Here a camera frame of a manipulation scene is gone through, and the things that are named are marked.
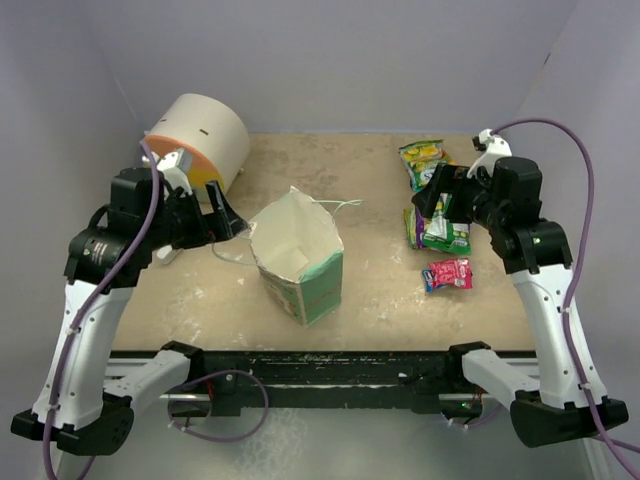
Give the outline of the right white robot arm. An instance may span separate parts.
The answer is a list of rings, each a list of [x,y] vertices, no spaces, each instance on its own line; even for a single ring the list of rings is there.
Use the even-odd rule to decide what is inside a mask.
[[[629,419],[626,404],[608,396],[591,360],[569,290],[574,272],[566,234],[540,215],[542,180],[538,165],[520,157],[500,158],[477,177],[467,167],[440,164],[412,199],[427,217],[445,196],[445,218],[484,227],[518,292],[535,342],[538,378],[483,342],[451,347],[449,370],[498,400],[529,448],[593,437]]]

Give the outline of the green spring tea candy bag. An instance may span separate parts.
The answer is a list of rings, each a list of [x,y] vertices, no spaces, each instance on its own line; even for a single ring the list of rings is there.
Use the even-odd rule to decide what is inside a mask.
[[[442,194],[435,212],[429,220],[429,228],[424,234],[424,248],[454,255],[472,253],[470,226],[466,223],[454,223],[445,218],[450,196]]]

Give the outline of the purple berry Fox's candy bag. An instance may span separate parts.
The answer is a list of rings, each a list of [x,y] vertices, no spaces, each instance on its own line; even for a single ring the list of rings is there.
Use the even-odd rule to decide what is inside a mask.
[[[429,228],[429,220],[425,220],[417,208],[413,209],[413,214],[414,214],[413,233],[415,237],[415,245],[417,249],[422,249],[425,247],[423,243],[423,237]]]

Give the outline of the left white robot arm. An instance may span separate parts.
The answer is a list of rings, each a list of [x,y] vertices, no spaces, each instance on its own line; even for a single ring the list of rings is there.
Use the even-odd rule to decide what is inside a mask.
[[[80,457],[112,455],[158,396],[204,375],[203,350],[171,341],[137,372],[103,384],[120,319],[153,253],[228,241],[248,227],[217,181],[206,184],[209,213],[187,186],[144,167],[112,179],[109,202],[69,244],[54,360],[38,400],[13,417],[12,433]]]

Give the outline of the green floral paper bag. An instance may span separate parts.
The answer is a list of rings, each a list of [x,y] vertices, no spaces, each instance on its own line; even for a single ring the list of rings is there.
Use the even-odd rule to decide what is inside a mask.
[[[252,261],[213,249],[220,260],[258,269],[266,291],[298,324],[309,327],[341,303],[344,244],[335,216],[355,200],[318,200],[292,186],[260,210],[240,237]]]

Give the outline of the green Fox's candy bag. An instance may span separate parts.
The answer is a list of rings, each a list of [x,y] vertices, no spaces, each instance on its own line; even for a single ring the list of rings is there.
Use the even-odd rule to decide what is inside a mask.
[[[405,208],[403,211],[403,218],[404,218],[405,232],[406,232],[408,244],[412,249],[418,250],[415,245],[415,237],[413,233],[413,226],[414,226],[413,209],[414,207]]]
[[[442,139],[421,140],[402,146],[398,149],[398,154],[414,192],[419,192],[428,185],[438,165],[454,164],[444,150]]]

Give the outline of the blue M&M's candy bag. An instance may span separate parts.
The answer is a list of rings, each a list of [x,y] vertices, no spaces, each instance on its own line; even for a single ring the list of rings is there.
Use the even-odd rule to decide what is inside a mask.
[[[431,293],[434,290],[433,272],[430,269],[422,271],[422,277],[425,283],[425,291]]]

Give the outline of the pink red candy bag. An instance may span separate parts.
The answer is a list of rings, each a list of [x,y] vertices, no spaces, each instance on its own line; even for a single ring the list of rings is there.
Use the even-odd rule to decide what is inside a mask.
[[[455,258],[429,264],[434,288],[454,286],[459,289],[473,288],[473,273],[468,258]]]

